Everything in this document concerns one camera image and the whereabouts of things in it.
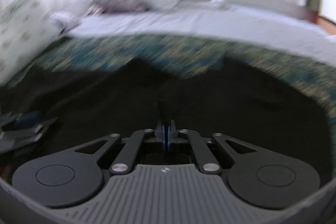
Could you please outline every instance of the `logo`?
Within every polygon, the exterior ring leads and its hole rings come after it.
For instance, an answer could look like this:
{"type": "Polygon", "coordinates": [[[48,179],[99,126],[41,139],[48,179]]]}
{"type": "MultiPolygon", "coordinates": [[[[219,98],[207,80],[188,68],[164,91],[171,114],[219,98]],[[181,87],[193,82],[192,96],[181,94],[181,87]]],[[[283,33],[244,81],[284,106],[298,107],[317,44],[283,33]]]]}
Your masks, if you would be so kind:
{"type": "Polygon", "coordinates": [[[170,172],[170,169],[168,167],[164,167],[164,168],[161,169],[161,172],[168,173],[168,172],[170,172]]]}

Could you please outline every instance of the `white bedsheet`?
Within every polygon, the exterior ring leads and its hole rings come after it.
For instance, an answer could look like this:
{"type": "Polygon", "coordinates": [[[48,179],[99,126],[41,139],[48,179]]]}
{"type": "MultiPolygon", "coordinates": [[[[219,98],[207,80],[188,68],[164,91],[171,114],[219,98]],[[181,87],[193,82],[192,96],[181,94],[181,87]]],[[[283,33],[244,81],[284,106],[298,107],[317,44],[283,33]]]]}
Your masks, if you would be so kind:
{"type": "Polygon", "coordinates": [[[234,6],[211,10],[181,3],[165,12],[89,16],[69,32],[72,37],[133,33],[177,33],[252,42],[309,56],[336,66],[336,43],[320,27],[263,10],[234,6]]]}

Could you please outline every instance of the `black lever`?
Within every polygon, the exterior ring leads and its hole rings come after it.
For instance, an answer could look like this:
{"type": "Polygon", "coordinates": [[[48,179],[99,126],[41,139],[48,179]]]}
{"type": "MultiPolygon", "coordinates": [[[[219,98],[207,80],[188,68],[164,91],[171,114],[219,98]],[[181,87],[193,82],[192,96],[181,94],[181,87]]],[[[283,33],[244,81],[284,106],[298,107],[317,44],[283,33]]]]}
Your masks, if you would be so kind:
{"type": "Polygon", "coordinates": [[[155,129],[155,142],[162,145],[162,149],[165,150],[165,127],[161,120],[157,121],[155,129]]]}
{"type": "Polygon", "coordinates": [[[164,150],[168,150],[169,140],[168,140],[168,130],[169,130],[169,122],[170,122],[170,116],[171,113],[169,111],[169,105],[166,100],[159,100],[157,101],[157,110],[160,115],[160,119],[162,121],[162,131],[164,135],[164,139],[162,140],[162,143],[164,145],[164,150]]]}
{"type": "Polygon", "coordinates": [[[125,175],[132,172],[141,144],[149,136],[154,136],[153,129],[135,131],[110,166],[110,174],[125,175]]]}
{"type": "Polygon", "coordinates": [[[182,129],[178,130],[178,134],[180,137],[189,140],[196,158],[197,166],[202,173],[220,174],[222,172],[219,162],[211,153],[202,136],[197,131],[182,129]]]}

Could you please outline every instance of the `bed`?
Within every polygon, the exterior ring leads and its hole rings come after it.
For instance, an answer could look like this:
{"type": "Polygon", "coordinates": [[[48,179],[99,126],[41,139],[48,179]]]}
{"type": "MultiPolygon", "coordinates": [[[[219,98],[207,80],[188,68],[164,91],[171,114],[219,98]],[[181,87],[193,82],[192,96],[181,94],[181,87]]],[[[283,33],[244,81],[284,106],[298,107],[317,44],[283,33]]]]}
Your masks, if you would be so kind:
{"type": "Polygon", "coordinates": [[[8,87],[15,89],[34,67],[55,73],[111,72],[138,58],[187,79],[220,68],[223,56],[265,71],[317,101],[336,142],[336,44],[309,22],[242,6],[211,10],[182,2],[165,12],[82,18],[8,87]]]}

